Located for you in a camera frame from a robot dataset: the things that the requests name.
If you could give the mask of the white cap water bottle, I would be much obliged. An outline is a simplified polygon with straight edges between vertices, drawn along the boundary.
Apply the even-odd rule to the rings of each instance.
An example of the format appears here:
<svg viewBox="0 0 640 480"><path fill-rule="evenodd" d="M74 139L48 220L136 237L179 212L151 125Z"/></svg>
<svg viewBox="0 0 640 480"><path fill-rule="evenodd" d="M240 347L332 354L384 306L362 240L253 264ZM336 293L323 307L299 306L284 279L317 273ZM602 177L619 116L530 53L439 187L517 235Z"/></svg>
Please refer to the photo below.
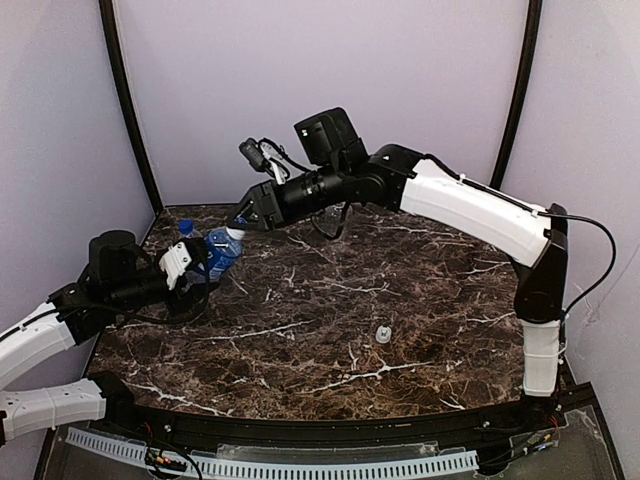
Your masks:
<svg viewBox="0 0 640 480"><path fill-rule="evenodd" d="M243 253L245 231L219 227L205 237L208 249L208 274L211 282L218 282Z"/></svg>

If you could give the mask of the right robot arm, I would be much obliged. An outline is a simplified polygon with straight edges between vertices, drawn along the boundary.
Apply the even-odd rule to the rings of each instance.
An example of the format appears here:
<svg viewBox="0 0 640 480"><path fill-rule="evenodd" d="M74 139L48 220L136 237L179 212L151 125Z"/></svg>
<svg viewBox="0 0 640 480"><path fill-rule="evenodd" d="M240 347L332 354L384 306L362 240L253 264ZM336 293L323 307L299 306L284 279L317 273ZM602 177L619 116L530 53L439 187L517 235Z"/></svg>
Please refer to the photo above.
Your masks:
<svg viewBox="0 0 640 480"><path fill-rule="evenodd" d="M518 277L516 317L524 333L523 390L555 389L568 264L565 209L505 195L447 167L432 154L396 144L367 152L345 109L294 126L313 169L251 187L230 211L231 229L268 232L342 202L373 203L455 228L504 252Z"/></svg>

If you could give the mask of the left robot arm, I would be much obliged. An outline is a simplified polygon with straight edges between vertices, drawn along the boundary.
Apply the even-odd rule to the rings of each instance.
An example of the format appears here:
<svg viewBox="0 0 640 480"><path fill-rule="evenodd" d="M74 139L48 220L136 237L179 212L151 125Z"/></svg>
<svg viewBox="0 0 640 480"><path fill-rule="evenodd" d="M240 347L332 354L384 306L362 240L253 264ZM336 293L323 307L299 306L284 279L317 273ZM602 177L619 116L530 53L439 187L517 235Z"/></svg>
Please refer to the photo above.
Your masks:
<svg viewBox="0 0 640 480"><path fill-rule="evenodd" d="M118 318L158 324L141 309L164 304L166 325L183 324L203 313L208 286L186 288L186 274L204 263L201 238L181 238L156 256L133 233L107 231L93 238L79 279L52 293L30 315L1 334L1 441L79 421L127 416L131 391L110 372L76 382L29 391L9 385L53 356L81 346Z"/></svg>

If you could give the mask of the clear bottle cap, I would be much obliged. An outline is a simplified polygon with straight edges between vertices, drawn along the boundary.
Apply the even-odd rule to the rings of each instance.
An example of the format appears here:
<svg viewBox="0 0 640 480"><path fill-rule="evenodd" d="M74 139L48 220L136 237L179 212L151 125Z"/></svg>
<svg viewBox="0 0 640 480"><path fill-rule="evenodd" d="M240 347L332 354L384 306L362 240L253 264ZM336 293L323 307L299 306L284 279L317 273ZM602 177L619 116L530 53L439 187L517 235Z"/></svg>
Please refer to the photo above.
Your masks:
<svg viewBox="0 0 640 480"><path fill-rule="evenodd" d="M375 332L375 340L380 344L387 344L391 341L392 329L387 325L380 325Z"/></svg>

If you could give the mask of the clear unlabeled plastic bottle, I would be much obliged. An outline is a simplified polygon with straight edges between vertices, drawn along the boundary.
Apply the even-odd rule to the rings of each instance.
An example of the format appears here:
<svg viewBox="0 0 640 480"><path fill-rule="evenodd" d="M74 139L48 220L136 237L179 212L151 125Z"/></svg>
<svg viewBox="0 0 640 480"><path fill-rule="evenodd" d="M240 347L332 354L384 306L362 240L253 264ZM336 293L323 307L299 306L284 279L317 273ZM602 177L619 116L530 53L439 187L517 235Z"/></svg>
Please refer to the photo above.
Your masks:
<svg viewBox="0 0 640 480"><path fill-rule="evenodd" d="M339 205L328 207L318 217L319 229L322 235L330 240L341 236L345 227L351 204L343 202Z"/></svg>

